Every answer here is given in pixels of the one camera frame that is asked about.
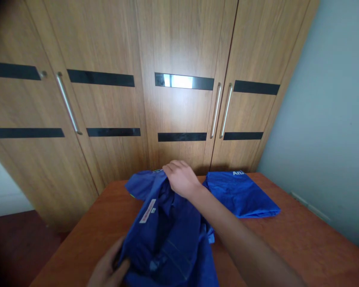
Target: wooden table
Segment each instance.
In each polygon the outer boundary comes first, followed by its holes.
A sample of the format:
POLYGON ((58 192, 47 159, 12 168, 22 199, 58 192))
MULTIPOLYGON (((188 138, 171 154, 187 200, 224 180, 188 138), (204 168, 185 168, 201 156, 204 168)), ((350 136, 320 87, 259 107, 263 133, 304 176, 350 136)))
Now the wooden table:
MULTIPOLYGON (((281 208, 276 217, 243 222, 275 249, 309 286, 359 286, 359 248, 260 173, 249 177, 281 208)), ((137 216, 142 202, 109 184, 31 284, 85 286, 97 261, 137 216)), ((220 286, 244 286, 218 236, 212 245, 220 286)))

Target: wall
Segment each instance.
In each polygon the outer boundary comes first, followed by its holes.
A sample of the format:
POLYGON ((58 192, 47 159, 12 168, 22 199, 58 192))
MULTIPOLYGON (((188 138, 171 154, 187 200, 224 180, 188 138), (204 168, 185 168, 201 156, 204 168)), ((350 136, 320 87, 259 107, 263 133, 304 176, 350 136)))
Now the wall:
POLYGON ((0 216, 33 209, 23 192, 0 163, 0 216))
POLYGON ((359 0, 321 0, 258 171, 359 246, 359 0))

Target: dark wooden floor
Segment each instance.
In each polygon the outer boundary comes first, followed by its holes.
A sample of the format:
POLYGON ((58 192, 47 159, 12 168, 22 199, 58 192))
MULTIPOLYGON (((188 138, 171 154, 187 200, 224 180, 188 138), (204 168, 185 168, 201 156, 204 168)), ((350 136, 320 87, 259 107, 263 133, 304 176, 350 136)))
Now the dark wooden floor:
POLYGON ((0 286, 28 287, 67 234, 48 229, 36 211, 0 217, 0 286))

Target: door handle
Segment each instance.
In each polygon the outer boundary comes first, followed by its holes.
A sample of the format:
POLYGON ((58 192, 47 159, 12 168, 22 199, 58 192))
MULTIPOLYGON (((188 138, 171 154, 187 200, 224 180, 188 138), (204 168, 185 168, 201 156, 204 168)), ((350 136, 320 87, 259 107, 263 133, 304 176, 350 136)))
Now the door handle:
POLYGON ((221 135, 219 136, 219 138, 223 138, 223 135, 225 134, 226 118, 227 118, 227 112, 228 112, 228 110, 229 110, 229 104, 230 104, 231 92, 232 92, 232 91, 233 91, 233 85, 230 83, 230 84, 229 84, 229 97, 227 98, 225 116, 223 117, 223 124, 222 124, 222 129, 221 129, 221 135))
POLYGON ((68 110, 68 114, 69 114, 69 117, 71 118, 71 122, 72 122, 72 125, 73 125, 73 128, 75 129, 75 132, 79 135, 82 135, 83 133, 79 130, 79 128, 77 127, 77 123, 76 123, 76 119, 73 115, 73 111, 71 109, 71 105, 69 104, 69 100, 68 100, 68 97, 67 97, 67 94, 65 92, 65 88, 64 88, 64 85, 63 85, 63 81, 61 80, 61 77, 62 77, 62 73, 61 72, 58 72, 56 74, 56 79, 57 79, 57 82, 59 83, 59 88, 60 88, 60 92, 61 94, 63 95, 63 99, 64 99, 64 102, 65 102, 65 106, 67 107, 67 110, 68 110))
POLYGON ((220 98, 220 97, 221 97, 221 83, 218 83, 218 97, 217 97, 217 103, 215 104, 213 128, 211 129, 211 136, 210 136, 211 139, 212 139, 213 136, 214 136, 215 122, 217 121, 218 105, 219 105, 219 98, 220 98))

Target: wardrobe door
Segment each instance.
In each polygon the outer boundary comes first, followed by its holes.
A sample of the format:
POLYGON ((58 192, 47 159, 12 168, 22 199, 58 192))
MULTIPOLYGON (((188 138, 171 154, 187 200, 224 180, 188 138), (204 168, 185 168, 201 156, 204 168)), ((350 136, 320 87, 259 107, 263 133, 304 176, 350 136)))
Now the wardrobe door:
POLYGON ((256 169, 252 164, 261 156, 257 150, 263 133, 270 133, 278 111, 273 110, 274 103, 277 101, 280 106, 307 35, 305 31, 311 24, 309 17, 302 27, 309 2, 239 1, 212 171, 256 169), (301 27, 303 33, 298 36, 301 27), (293 51, 298 38, 302 44, 293 51))
POLYGON ((21 0, 5 1, 0 8, 0 161, 57 230, 71 230, 98 197, 21 0))
POLYGON ((151 168, 182 159, 205 174, 237 2, 146 0, 136 6, 151 168))
POLYGON ((134 1, 28 3, 52 67, 61 72, 98 191, 148 169, 134 1))

